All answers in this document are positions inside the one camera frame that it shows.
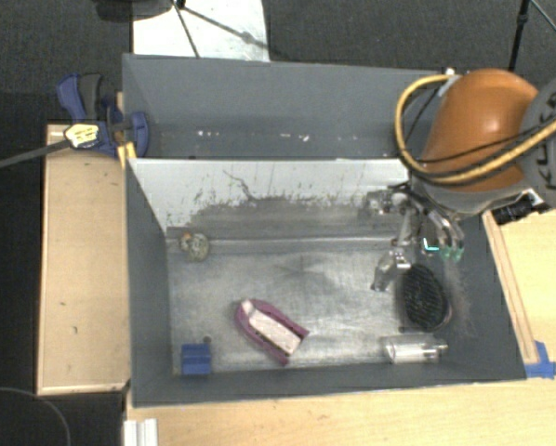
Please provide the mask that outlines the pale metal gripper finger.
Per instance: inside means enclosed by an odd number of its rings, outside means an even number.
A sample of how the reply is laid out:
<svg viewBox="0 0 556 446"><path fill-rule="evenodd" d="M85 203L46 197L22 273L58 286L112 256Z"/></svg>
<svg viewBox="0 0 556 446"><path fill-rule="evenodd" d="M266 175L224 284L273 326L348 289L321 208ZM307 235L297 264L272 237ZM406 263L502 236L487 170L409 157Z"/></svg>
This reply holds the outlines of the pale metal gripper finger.
<svg viewBox="0 0 556 446"><path fill-rule="evenodd" d="M397 280L412 268L412 262L405 249L393 250L391 255L393 263L391 276L394 280Z"/></svg>
<svg viewBox="0 0 556 446"><path fill-rule="evenodd" d="M395 254L389 251L382 255L374 270L374 279L370 286L373 291L383 292L391 283L395 271Z"/></svg>

